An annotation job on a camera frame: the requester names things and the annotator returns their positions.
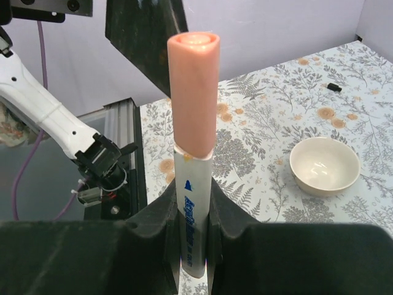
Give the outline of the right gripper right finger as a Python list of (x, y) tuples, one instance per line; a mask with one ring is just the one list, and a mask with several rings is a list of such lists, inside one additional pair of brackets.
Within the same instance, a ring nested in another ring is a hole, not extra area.
[(253, 225), (258, 224), (211, 182), (208, 217), (207, 271), (209, 292), (235, 292), (254, 279)]

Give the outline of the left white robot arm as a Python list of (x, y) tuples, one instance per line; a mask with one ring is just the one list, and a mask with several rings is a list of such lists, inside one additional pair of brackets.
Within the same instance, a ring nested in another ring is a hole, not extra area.
[[(166, 96), (169, 86), (166, 42), (188, 30), (182, 1), (108, 1), (105, 36), (111, 44)], [(45, 131), (104, 191), (125, 188), (128, 173), (118, 160), (134, 151), (119, 148), (71, 113), (26, 69), (1, 31), (1, 97)]]

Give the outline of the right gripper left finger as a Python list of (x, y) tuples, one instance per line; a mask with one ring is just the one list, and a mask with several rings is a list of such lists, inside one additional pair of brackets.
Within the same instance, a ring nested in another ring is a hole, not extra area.
[(132, 237), (131, 291), (178, 292), (180, 238), (175, 182), (134, 215), (128, 226)]

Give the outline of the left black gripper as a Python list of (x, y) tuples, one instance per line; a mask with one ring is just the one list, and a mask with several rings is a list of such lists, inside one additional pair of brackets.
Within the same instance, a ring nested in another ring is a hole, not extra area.
[(170, 96), (167, 40), (188, 31), (182, 0), (110, 0), (105, 36), (166, 96)]

